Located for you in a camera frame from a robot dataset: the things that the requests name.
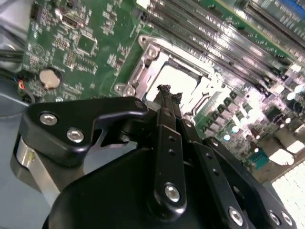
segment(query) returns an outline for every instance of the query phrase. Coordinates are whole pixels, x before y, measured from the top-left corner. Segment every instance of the capacitor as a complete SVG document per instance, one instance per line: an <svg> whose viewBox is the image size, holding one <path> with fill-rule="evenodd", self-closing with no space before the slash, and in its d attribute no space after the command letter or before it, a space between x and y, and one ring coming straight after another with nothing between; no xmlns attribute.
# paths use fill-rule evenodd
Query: capacitor
<svg viewBox="0 0 305 229"><path fill-rule="evenodd" d="M289 124L291 122L291 118L288 117L287 115L283 115L283 121L286 123L286 124Z"/></svg>
<svg viewBox="0 0 305 229"><path fill-rule="evenodd" d="M62 74L57 69L45 68L40 71L39 79L46 89L57 88L62 82Z"/></svg>
<svg viewBox="0 0 305 229"><path fill-rule="evenodd" d="M221 136L221 138L222 138L224 141L230 141L230 139L231 139L229 133L226 132L226 131L221 132L221 133L220 133L220 136Z"/></svg>
<svg viewBox="0 0 305 229"><path fill-rule="evenodd" d="M253 142L253 141L250 142L250 147L251 147L251 149L252 149L255 153L257 153L257 152L259 151L259 147L258 147L257 144L256 144L255 142Z"/></svg>
<svg viewBox="0 0 305 229"><path fill-rule="evenodd" d="M243 105L244 110L247 112L249 117L254 117L257 114L257 111L253 109L249 104L245 103Z"/></svg>
<svg viewBox="0 0 305 229"><path fill-rule="evenodd" d="M241 125L246 125L248 124L248 119L243 115L242 112L237 112L236 117L238 118L239 122Z"/></svg>
<svg viewBox="0 0 305 229"><path fill-rule="evenodd" d="M300 84L298 86L295 87L294 92L296 94L301 93L305 90L305 84Z"/></svg>
<svg viewBox="0 0 305 229"><path fill-rule="evenodd" d="M285 123L283 122L282 119L278 120L278 121L276 122L276 124L277 124L280 128L283 128L283 127L285 126Z"/></svg>
<svg viewBox="0 0 305 229"><path fill-rule="evenodd" d="M258 131L257 131L255 128L251 128L251 129L250 129L250 132L252 133L253 137L254 137L256 140L260 139L261 136L259 135Z"/></svg>
<svg viewBox="0 0 305 229"><path fill-rule="evenodd" d="M239 123L238 119L236 118L236 116L234 115L232 117L232 121L230 121L227 125L227 130L229 132L232 132L233 134L236 134L239 131L239 126L240 126L240 123Z"/></svg>
<svg viewBox="0 0 305 229"><path fill-rule="evenodd" d="M292 92L288 89L284 90L282 92L282 95L284 96L284 98L286 98L288 101L293 100L295 98L295 92Z"/></svg>

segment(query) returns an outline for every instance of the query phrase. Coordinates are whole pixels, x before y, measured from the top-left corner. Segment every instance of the microchip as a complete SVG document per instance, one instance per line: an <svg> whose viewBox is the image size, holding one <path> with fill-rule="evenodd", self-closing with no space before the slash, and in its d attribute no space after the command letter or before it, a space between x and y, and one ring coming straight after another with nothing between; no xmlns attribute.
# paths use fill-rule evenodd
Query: microchip
<svg viewBox="0 0 305 229"><path fill-rule="evenodd" d="M35 21L39 21L42 13L42 6L34 3L30 10L30 18Z"/></svg>
<svg viewBox="0 0 305 229"><path fill-rule="evenodd" d="M80 35L77 43L77 49L86 55L91 55L92 50L96 46L97 41L96 39L87 37L83 34Z"/></svg>

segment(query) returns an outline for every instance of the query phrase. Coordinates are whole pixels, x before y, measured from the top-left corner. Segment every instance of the ram slot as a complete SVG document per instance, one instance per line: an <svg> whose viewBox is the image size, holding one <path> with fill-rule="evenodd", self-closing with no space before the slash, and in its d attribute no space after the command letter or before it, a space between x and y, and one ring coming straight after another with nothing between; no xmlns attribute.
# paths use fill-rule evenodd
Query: ram slot
<svg viewBox="0 0 305 229"><path fill-rule="evenodd" d="M239 47L256 62L264 65L265 68L283 68L283 65L274 56L270 55L268 52L244 37L236 30L236 28L215 17L212 13L205 10L192 0L168 0L167 2L170 2L172 5L179 7L180 9L183 9L185 13L192 16L194 19L197 19L200 21L200 23L209 27L210 29L222 32L224 36L232 41L236 47Z"/></svg>
<svg viewBox="0 0 305 229"><path fill-rule="evenodd" d="M256 80L262 79L261 73L265 74L266 71L264 71L261 67L255 69L253 66L248 64L248 62L245 62L243 57L236 53L241 52L240 50L228 50L216 43L214 38L218 36L217 34L214 34L212 31L207 29L203 29L203 27L201 27L201 29L194 27L195 21L189 23L191 19L185 17L185 15L181 14L181 12L177 11L177 9L171 8L171 10L168 10L163 6L158 6L155 8L155 11L158 12L158 14L161 15L164 19L167 18L168 20L173 21L175 24L182 26L186 31L192 34L193 41L201 43L201 40L204 40L208 44L208 51L223 59L227 64L235 67L239 71L246 74L248 77L252 77Z"/></svg>
<svg viewBox="0 0 305 229"><path fill-rule="evenodd" d="M155 26L155 28L159 28L161 31L166 32L167 34L176 37L177 39L183 41L187 46L191 47L192 49L200 51L205 57L214 63L214 68L218 71L223 73L223 78L226 82L230 82L232 77L237 77L240 80L249 83L250 85L255 85L256 81L254 79L249 79L248 77L244 76L244 73L239 71L238 69L232 67L230 64L223 61L221 58L215 56L213 53L210 53L207 50L208 44L203 42L201 44L194 42L192 39L192 35L185 31L179 25L176 25L175 30L172 26L169 25L168 21L164 21L164 17L161 15L156 16L155 13L148 17L149 22Z"/></svg>
<svg viewBox="0 0 305 229"><path fill-rule="evenodd" d="M250 2L244 8L244 11L258 23L260 23L262 27L267 28L273 35L280 39L281 43L285 44L286 48L290 46L299 52L300 45L305 47L305 42L302 39L292 34L285 26L278 23L275 19L272 18L272 16L270 16L255 3ZM301 53L303 56L305 56L305 50L302 49Z"/></svg>

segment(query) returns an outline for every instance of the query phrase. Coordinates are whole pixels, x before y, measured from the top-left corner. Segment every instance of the green circuit board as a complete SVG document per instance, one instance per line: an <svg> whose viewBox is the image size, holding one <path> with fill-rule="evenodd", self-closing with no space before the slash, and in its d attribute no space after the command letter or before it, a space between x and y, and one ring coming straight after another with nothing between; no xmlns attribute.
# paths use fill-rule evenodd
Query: green circuit board
<svg viewBox="0 0 305 229"><path fill-rule="evenodd" d="M22 63L24 70L34 74L24 86L39 102L120 96L115 86L128 82L143 54L139 36L163 38L199 60L213 56L213 68L227 77L224 84L231 86L227 94L215 93L194 117L199 136L205 137L204 127L231 90L259 100L259 96L250 92L253 84L235 78L236 75L258 82L266 74L280 77L282 73L276 75L273 70L283 72L293 61L305 66L304 62L298 62L302 52L281 45L281 38L275 39L259 24L243 17L234 0L150 2L154 6L144 9L136 0L35 0ZM216 42L222 34L232 42L227 47ZM247 62L251 58L258 64ZM39 75L45 68L61 73L58 87L47 88L41 83ZM273 105L284 110L281 99L277 95L274 100L262 103L261 111ZM294 116L291 111L285 113ZM221 126L216 137L221 139L219 134L227 124ZM277 129L268 120L254 126L263 134L272 134ZM225 143L237 158L250 150L244 137L247 133L249 128L245 126Z"/></svg>
<svg viewBox="0 0 305 229"><path fill-rule="evenodd" d="M84 25L71 28L56 17L56 7L67 7L67 0L36 0L30 21L23 68L38 73L52 67L62 73L63 83L56 89L45 89L36 76L25 84L42 102L117 96L113 87L125 83L142 50L139 34L168 37L159 28L150 28L135 17L135 0L75 0L71 14ZM231 10L214 0L201 1L203 8L217 6L221 18L236 28L243 27L252 42L273 56L287 57L267 38L255 32Z"/></svg>

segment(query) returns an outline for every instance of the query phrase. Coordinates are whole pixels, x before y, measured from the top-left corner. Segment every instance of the silver bolt head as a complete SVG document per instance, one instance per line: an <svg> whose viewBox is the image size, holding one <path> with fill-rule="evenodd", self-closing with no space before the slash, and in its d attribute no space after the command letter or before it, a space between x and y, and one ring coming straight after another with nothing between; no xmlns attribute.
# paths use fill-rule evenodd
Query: silver bolt head
<svg viewBox="0 0 305 229"><path fill-rule="evenodd" d="M211 142L214 146L218 146L218 143L215 141L215 139L212 138Z"/></svg>
<svg viewBox="0 0 305 229"><path fill-rule="evenodd" d="M57 102L57 103L59 103L59 102L63 102L63 98L61 98L61 97L57 97L57 98L55 99L55 102Z"/></svg>
<svg viewBox="0 0 305 229"><path fill-rule="evenodd" d="M84 140L84 134L78 129L70 129L67 132L67 137L70 141L80 143Z"/></svg>
<svg viewBox="0 0 305 229"><path fill-rule="evenodd" d="M269 212L269 216L271 217L271 219L273 220L273 222L276 224L276 225L280 225L281 222L280 220L278 219L278 217L273 213L273 212Z"/></svg>
<svg viewBox="0 0 305 229"><path fill-rule="evenodd" d="M180 199L180 193L173 185L165 186L165 194L172 202L178 202Z"/></svg>
<svg viewBox="0 0 305 229"><path fill-rule="evenodd" d="M45 125L55 125L58 122L57 117L50 113L40 115L39 119Z"/></svg>
<svg viewBox="0 0 305 229"><path fill-rule="evenodd" d="M286 223L288 223L290 226L293 225L292 220L290 219L290 217L286 213L284 213L283 211L282 211L282 216L283 216L284 220L286 221Z"/></svg>
<svg viewBox="0 0 305 229"><path fill-rule="evenodd" d="M188 127L192 127L192 126L193 126L192 122L189 121L189 120L187 120L187 119L185 119L185 124L186 124Z"/></svg>
<svg viewBox="0 0 305 229"><path fill-rule="evenodd" d="M229 214L231 219L233 219L238 226L241 227L244 224L242 215L235 208L229 207Z"/></svg>
<svg viewBox="0 0 305 229"><path fill-rule="evenodd" d="M154 50L154 49L150 49L149 51L148 51L148 55L149 55L149 57L150 58L156 58L157 57L157 52L156 52L156 50Z"/></svg>

